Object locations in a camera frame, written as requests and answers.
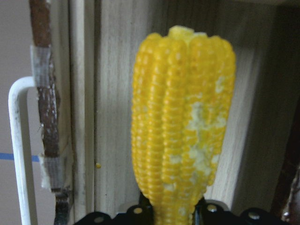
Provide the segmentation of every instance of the cob core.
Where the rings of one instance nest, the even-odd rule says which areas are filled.
[[[231,45],[174,26],[147,36],[136,56],[132,162],[155,225],[190,225],[215,178],[235,74]]]

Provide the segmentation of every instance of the ear of corn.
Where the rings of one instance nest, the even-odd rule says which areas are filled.
[[[133,77],[132,161],[156,225],[192,223],[214,181],[235,73],[231,45],[175,26],[150,34]]]

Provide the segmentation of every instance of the white metal handle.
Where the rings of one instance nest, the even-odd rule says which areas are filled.
[[[20,78],[11,86],[8,95],[22,225],[38,225],[27,111],[27,92],[34,86],[32,76]]]

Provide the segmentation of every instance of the tape strip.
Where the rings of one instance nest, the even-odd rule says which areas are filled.
[[[46,157],[39,155],[42,172],[42,187],[52,189],[62,189],[71,186],[73,154],[70,144],[58,157]]]
[[[31,69],[37,87],[50,87],[49,66],[50,48],[30,46]]]

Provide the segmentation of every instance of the blue line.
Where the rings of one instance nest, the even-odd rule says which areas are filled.
[[[0,159],[4,160],[14,160],[14,155],[11,153],[1,153],[0,152]],[[39,162],[38,156],[31,156],[31,160],[33,162]]]

